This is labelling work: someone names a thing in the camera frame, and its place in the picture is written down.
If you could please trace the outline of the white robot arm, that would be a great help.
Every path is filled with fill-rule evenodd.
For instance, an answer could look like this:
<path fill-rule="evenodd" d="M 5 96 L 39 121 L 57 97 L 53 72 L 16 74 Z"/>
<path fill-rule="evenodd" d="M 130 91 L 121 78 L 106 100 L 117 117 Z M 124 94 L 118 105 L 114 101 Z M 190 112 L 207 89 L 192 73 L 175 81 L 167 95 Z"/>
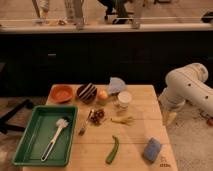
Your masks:
<path fill-rule="evenodd" d="M 201 63 L 192 63 L 167 73 L 166 87 L 158 97 L 163 124 L 169 125 L 186 101 L 213 117 L 213 88 L 207 86 L 208 70 Z"/>

